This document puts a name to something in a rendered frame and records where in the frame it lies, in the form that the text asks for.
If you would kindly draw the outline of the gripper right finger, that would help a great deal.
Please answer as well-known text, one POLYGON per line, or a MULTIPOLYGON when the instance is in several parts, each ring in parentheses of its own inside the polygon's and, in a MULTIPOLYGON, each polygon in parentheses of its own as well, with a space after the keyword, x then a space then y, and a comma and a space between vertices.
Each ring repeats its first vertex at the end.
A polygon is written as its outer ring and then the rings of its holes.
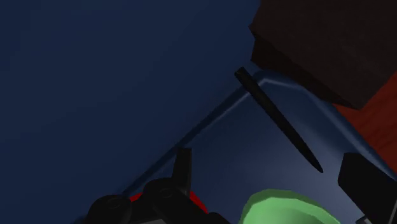
POLYGON ((397 181, 359 153, 344 153, 338 185, 364 214, 356 224, 397 224, 397 181))

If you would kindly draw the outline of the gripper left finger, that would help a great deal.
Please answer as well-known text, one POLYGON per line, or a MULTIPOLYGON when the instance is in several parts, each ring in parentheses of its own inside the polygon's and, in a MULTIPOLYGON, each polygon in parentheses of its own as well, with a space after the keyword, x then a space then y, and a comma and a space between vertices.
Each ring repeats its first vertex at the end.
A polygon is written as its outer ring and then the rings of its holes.
POLYGON ((124 195, 97 199, 83 224, 230 224, 190 198, 191 178, 192 150, 180 148, 171 177, 148 182, 134 201, 124 195))

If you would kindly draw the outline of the green bowl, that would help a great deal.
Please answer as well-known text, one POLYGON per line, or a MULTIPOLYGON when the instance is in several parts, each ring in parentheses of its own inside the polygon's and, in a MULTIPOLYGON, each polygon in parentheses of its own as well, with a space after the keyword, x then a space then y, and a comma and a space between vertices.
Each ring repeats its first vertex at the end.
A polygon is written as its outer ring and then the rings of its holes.
POLYGON ((291 190, 252 194, 238 224, 341 224, 316 201, 291 190))

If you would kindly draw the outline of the dark blue sofa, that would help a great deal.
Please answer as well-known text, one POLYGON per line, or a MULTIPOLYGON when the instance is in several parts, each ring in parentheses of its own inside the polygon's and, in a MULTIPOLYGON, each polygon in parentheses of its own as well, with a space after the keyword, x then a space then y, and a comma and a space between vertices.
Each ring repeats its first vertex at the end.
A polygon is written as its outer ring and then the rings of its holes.
POLYGON ((192 189, 237 223, 248 198, 292 190, 341 224, 346 152, 386 163, 330 104, 249 61, 260 0, 0 0, 0 224, 72 224, 193 150, 192 189), (244 67, 318 172, 235 77, 244 67))

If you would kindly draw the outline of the black pen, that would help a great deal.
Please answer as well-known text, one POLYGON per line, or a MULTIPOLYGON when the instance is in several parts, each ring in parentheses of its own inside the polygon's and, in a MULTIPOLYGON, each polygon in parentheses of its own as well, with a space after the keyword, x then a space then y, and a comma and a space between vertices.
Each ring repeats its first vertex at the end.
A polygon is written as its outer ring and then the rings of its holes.
POLYGON ((280 112, 278 107, 270 99, 270 97, 261 89, 256 80, 247 72, 244 67, 239 68, 235 72, 235 77, 245 90, 252 96, 256 103, 268 114, 271 120, 289 139, 293 146, 300 154, 313 166, 318 172, 323 173, 323 168, 316 156, 308 147, 307 143, 302 139, 301 135, 288 122, 286 117, 280 112))

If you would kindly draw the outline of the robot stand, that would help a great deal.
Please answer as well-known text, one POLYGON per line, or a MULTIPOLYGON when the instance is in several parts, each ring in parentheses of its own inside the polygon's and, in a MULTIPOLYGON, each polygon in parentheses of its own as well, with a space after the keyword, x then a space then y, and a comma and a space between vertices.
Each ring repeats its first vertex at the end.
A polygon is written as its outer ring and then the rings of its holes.
POLYGON ((362 108, 397 72, 397 0, 261 0, 252 61, 362 108))

